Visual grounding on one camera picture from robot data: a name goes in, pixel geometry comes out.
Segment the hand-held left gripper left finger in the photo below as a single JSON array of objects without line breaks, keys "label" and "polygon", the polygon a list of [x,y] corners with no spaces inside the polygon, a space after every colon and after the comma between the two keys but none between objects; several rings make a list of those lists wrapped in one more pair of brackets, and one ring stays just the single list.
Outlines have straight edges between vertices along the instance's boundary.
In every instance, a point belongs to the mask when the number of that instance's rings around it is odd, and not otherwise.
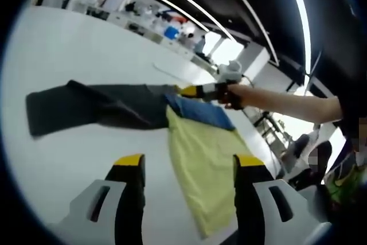
[{"label": "hand-held left gripper left finger", "polygon": [[144,191],[144,155],[122,157],[71,201],[56,235],[64,244],[142,244]]}]

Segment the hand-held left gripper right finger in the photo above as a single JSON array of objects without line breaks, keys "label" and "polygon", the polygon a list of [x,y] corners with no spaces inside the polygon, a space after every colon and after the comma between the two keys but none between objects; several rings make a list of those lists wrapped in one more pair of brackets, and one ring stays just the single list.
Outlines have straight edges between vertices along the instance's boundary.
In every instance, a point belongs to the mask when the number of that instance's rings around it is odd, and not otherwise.
[{"label": "hand-held left gripper right finger", "polygon": [[233,160],[237,244],[307,244],[319,224],[307,199],[258,158]]}]

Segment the person's right hand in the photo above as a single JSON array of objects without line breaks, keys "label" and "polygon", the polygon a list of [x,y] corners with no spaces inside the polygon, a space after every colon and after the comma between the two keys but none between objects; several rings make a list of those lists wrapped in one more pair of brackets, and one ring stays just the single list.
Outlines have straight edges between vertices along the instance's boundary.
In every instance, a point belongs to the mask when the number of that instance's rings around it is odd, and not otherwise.
[{"label": "person's right hand", "polygon": [[220,100],[226,109],[242,110],[251,105],[252,88],[241,84],[228,84],[227,90]]}]

